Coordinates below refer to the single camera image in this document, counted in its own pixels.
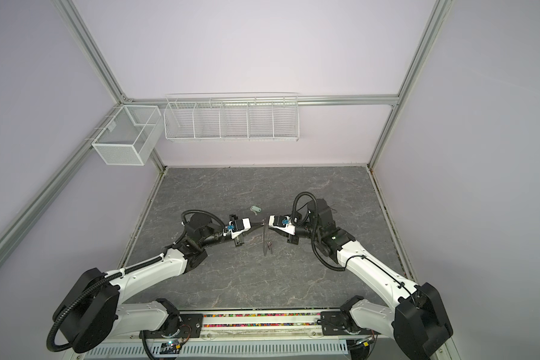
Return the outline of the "grey perforated ring disc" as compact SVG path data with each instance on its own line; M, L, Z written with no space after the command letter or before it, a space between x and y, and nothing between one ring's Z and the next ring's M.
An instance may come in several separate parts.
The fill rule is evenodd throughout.
M270 242L268 225L269 225L269 219L264 220L264 228L262 229L262 252L264 256L266 256L269 252L269 250L266 247L268 242Z

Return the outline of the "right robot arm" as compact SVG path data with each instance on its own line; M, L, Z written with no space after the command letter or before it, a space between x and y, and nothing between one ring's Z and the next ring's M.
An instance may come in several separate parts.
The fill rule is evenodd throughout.
M453 334L442 297L433 285L418 284L392 270L345 229L332 209L312 193L299 193L290 214L270 215L265 228L291 244L309 239L316 258L335 272L351 272L383 301L355 296L340 307L343 327L351 333L369 329L395 341L409 359L430 359Z

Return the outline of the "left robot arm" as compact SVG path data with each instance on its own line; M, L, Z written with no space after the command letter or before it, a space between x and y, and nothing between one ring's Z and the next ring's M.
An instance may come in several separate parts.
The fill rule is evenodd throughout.
M72 349L86 353L108 337L156 333L177 338L185 327L179 309L165 298L131 304L136 294L170 278L189 273L207 257L207 247L232 241L240 246L244 235L266 225L232 214L227 222L209 211L181 213L180 237L158 255L112 271L91 268L78 278L52 315L46 348L52 353Z

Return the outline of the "white mesh box basket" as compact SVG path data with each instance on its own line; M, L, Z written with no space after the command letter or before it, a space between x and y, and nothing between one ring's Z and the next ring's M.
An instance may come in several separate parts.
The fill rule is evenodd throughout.
M123 105L92 141L107 165L143 166L164 131L158 106Z

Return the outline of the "aluminium mounting rail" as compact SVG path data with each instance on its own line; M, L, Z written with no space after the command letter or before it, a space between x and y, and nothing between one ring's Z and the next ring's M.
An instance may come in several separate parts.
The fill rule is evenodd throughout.
M295 335L323 335L317 324L321 311L334 310L285 310L279 312L258 311L253 313L202 313L202 330L199 338L205 338L208 332L221 332L225 335L293 333Z

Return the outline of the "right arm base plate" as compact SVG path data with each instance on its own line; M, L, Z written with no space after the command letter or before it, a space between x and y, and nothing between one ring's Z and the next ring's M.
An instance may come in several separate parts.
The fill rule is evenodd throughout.
M341 310L321 311L316 323L321 326L325 336L378 335L377 331L370 328L359 327L349 312Z

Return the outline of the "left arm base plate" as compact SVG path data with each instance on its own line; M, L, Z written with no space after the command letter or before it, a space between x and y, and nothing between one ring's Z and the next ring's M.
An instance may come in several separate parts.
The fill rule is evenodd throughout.
M178 316L168 316L163 325L157 330L146 330L146 339L169 338L198 338L203 327L201 313L183 313Z

